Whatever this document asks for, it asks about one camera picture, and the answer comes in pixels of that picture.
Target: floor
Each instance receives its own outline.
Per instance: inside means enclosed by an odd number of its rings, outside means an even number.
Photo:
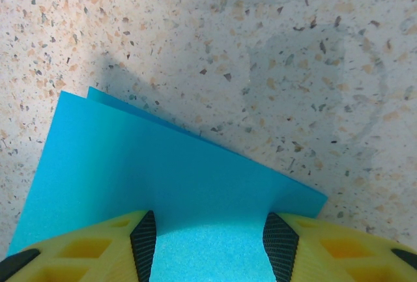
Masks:
[[[417,248],[417,0],[0,0],[0,258],[62,90],[93,86]]]

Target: black rubber pad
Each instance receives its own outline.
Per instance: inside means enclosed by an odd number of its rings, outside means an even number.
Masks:
[[[12,277],[17,271],[29,264],[36,256],[40,254],[39,250],[33,248],[7,257],[0,262],[0,282],[5,282]]]
[[[396,254],[400,259],[417,270],[417,255],[403,249],[393,248],[391,251]]]
[[[152,210],[149,210],[143,216],[136,228],[130,233],[130,242],[139,282],[148,282],[151,277],[156,243],[156,223]]]
[[[290,282],[293,274],[298,235],[277,214],[269,213],[263,228],[263,246],[276,281]]]

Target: speckled floor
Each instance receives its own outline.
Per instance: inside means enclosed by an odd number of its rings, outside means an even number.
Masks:
[[[1,0],[0,258],[62,90],[92,85],[417,247],[417,0]]]

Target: blue paper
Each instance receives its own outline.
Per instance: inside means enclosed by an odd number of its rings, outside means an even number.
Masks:
[[[151,281],[274,281],[262,244],[266,215],[315,217],[326,197],[94,92],[107,105],[61,93],[9,253],[152,209]]]

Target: blue foam sheet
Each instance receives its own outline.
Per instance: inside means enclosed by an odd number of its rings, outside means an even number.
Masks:
[[[269,211],[326,197],[91,89],[62,92],[9,253],[133,210],[155,212],[151,281],[273,281]]]

